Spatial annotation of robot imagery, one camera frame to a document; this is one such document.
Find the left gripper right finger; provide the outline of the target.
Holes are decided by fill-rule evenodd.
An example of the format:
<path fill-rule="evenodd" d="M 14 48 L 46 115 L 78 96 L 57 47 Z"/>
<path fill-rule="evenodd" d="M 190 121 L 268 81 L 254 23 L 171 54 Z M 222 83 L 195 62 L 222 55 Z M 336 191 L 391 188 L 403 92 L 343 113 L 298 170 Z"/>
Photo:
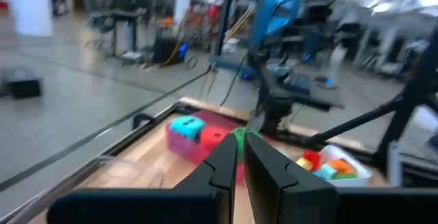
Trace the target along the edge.
<path fill-rule="evenodd" d="M 252 133 L 244 164 L 256 224 L 438 224 L 438 188 L 336 187 Z"/>

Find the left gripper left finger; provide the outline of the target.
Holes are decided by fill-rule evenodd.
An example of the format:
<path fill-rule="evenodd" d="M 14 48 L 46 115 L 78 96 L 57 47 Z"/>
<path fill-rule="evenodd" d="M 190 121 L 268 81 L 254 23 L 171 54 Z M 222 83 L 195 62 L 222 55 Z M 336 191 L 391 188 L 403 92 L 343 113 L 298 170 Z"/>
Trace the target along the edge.
<path fill-rule="evenodd" d="M 47 224 L 232 224 L 237 140 L 227 134 L 173 188 L 81 188 L 55 200 Z"/>

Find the yellow-orange brick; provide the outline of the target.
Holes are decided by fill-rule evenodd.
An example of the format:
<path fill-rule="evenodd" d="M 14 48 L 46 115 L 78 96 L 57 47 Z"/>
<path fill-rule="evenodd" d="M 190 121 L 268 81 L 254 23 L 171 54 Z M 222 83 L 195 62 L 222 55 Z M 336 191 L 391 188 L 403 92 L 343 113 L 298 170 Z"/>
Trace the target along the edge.
<path fill-rule="evenodd" d="M 305 170 L 307 170 L 307 171 L 311 171 L 312 168 L 313 168 L 313 164 L 312 164 L 312 162 L 309 161 L 309 160 L 306 159 L 306 158 L 299 158 L 299 159 L 297 159 L 296 163 L 297 163 L 299 166 L 303 167 L 303 168 L 304 168 Z"/>

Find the red foam dice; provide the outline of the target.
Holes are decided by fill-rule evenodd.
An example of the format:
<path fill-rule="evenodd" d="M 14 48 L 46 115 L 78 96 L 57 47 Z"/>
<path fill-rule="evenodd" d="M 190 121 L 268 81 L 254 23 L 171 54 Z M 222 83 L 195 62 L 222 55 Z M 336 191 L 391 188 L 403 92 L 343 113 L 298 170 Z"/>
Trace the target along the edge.
<path fill-rule="evenodd" d="M 200 146 L 207 151 L 212 151 L 228 133 L 227 129 L 207 125 L 200 133 Z"/>

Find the red two-stud brick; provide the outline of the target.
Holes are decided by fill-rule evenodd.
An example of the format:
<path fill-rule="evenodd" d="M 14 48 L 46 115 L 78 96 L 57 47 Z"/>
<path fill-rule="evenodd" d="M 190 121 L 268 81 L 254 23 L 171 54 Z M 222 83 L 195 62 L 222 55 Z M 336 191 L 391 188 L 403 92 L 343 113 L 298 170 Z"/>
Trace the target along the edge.
<path fill-rule="evenodd" d="M 315 171 L 319 168 L 321 153 L 318 151 L 306 150 L 303 153 L 304 159 L 308 160 L 311 163 L 311 171 Z"/>

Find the green foam dice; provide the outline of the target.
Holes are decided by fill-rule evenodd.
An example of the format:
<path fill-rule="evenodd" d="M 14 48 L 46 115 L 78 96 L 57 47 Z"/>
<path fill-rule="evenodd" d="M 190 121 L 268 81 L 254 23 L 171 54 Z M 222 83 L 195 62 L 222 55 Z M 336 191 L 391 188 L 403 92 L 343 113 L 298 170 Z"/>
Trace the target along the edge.
<path fill-rule="evenodd" d="M 244 161 L 244 138 L 246 133 L 251 133 L 259 138 L 263 138 L 263 136 L 258 132 L 251 130 L 247 127 L 238 127 L 231 131 L 231 133 L 235 136 L 237 143 L 237 162 L 243 163 Z"/>

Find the cyan four-stud brick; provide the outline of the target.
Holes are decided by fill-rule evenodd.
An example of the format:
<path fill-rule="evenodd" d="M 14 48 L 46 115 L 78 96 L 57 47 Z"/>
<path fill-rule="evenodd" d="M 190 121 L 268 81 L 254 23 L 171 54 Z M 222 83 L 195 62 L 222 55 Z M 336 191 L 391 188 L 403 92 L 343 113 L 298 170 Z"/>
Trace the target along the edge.
<path fill-rule="evenodd" d="M 318 170 L 314 171 L 313 174 L 324 180 L 332 180 L 337 175 L 337 170 L 329 164 L 323 164 Z"/>

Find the teal foam dice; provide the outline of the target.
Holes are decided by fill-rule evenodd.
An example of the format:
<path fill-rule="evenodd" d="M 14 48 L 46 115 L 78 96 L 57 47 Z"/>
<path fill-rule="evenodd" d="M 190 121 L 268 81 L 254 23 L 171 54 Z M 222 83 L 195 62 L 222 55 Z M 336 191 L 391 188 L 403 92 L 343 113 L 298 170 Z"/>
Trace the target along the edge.
<path fill-rule="evenodd" d="M 170 123 L 171 131 L 190 140 L 196 140 L 204 127 L 205 122 L 196 116 L 180 116 Z"/>

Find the tall orange brick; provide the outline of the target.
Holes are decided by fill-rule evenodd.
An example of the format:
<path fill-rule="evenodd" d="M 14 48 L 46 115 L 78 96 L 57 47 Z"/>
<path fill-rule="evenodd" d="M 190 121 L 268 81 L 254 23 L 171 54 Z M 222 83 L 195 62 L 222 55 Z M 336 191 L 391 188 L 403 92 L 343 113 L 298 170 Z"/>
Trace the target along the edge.
<path fill-rule="evenodd" d="M 336 169 L 338 173 L 356 173 L 354 166 L 344 159 L 332 159 L 327 164 Z"/>

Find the white plastic bin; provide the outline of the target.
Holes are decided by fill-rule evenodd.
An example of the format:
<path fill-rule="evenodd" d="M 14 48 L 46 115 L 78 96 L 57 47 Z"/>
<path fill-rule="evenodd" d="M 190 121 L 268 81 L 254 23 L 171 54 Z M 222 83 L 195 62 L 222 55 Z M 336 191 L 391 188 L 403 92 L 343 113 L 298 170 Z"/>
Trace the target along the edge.
<path fill-rule="evenodd" d="M 306 150 L 295 163 L 338 187 L 366 186 L 372 177 L 370 169 L 335 145 L 327 145 L 320 151 Z"/>

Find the pink plastic bin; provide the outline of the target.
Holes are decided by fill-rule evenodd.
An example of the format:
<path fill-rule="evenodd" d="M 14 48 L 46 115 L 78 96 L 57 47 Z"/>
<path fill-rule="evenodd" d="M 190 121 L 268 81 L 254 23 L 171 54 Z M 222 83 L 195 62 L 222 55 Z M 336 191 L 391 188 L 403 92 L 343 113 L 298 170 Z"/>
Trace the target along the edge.
<path fill-rule="evenodd" d="M 236 146 L 236 153 L 237 153 L 237 143 L 235 136 L 231 133 L 231 131 L 235 128 L 240 127 L 240 125 L 231 119 L 227 119 L 224 116 L 221 116 L 215 112 L 211 111 L 198 111 L 194 114 L 187 114 L 183 116 L 196 116 L 200 119 L 202 119 L 205 122 L 205 127 L 207 125 L 213 125 L 217 127 L 221 127 L 223 129 L 229 130 L 229 133 L 222 139 L 222 141 L 225 138 L 229 138 L 232 142 L 235 143 Z M 200 146 L 200 134 L 199 137 L 196 140 L 190 140 L 187 138 L 184 138 L 178 133 L 175 133 L 170 130 L 170 123 L 173 121 L 171 120 L 166 124 L 166 143 L 167 147 L 174 151 L 175 153 L 178 153 L 180 156 L 185 158 L 186 160 L 189 160 L 195 164 L 201 163 L 204 159 L 206 159 L 213 151 L 216 149 L 220 142 L 212 151 L 207 151 L 204 148 Z M 245 174 L 244 174 L 244 164 L 237 162 L 237 170 L 236 170 L 236 182 L 238 184 L 241 184 L 245 180 Z"/>

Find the black keyboard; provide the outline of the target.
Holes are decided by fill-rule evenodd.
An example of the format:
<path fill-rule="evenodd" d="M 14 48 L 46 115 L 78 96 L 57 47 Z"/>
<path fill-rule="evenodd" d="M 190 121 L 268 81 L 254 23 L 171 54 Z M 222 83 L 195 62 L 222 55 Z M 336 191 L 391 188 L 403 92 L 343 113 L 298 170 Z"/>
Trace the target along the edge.
<path fill-rule="evenodd" d="M 312 80 L 308 75 L 301 73 L 292 73 L 288 75 L 282 83 L 285 89 L 297 92 L 302 95 L 310 95 L 312 88 Z"/>

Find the black stand beam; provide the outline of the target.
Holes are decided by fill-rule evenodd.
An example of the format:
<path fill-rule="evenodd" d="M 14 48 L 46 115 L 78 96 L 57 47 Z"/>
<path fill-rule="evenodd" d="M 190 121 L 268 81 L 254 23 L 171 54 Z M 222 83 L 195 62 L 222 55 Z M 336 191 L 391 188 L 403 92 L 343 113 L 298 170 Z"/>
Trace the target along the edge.
<path fill-rule="evenodd" d="M 344 132 L 347 132 L 349 130 L 352 130 L 358 126 L 361 126 L 365 123 L 368 123 L 370 121 L 373 121 L 377 118 L 380 118 L 382 116 L 385 116 L 386 114 L 389 114 L 390 112 L 395 112 L 399 108 L 402 107 L 402 104 L 404 103 L 404 97 L 399 96 L 395 97 L 393 100 L 384 103 L 383 105 L 379 106 L 377 109 L 372 110 L 370 112 L 367 112 L 361 116 L 358 116 L 355 119 L 352 119 L 350 121 L 347 121 L 345 123 L 342 123 L 341 125 L 338 125 L 326 132 L 318 133 L 313 136 L 310 136 L 305 139 L 305 143 L 314 145 L 319 142 L 323 142 L 328 140 L 329 138 L 334 138 L 337 135 L 343 134 Z"/>

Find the black floor box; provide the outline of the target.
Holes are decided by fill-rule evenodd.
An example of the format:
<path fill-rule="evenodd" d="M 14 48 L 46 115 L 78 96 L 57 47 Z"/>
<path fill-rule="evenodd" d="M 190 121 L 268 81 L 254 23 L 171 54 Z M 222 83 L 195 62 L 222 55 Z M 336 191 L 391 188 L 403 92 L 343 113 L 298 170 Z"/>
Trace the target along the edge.
<path fill-rule="evenodd" d="M 28 99 L 42 96 L 42 78 L 27 67 L 0 69 L 0 96 Z"/>

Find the white round pillar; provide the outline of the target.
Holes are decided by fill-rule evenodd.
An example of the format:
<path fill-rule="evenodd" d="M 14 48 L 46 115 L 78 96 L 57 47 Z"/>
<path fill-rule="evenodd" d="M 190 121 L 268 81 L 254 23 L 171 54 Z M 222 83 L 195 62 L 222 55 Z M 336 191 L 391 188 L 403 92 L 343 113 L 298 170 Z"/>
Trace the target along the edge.
<path fill-rule="evenodd" d="M 8 0 L 15 30 L 23 36 L 53 35 L 51 0 Z"/>

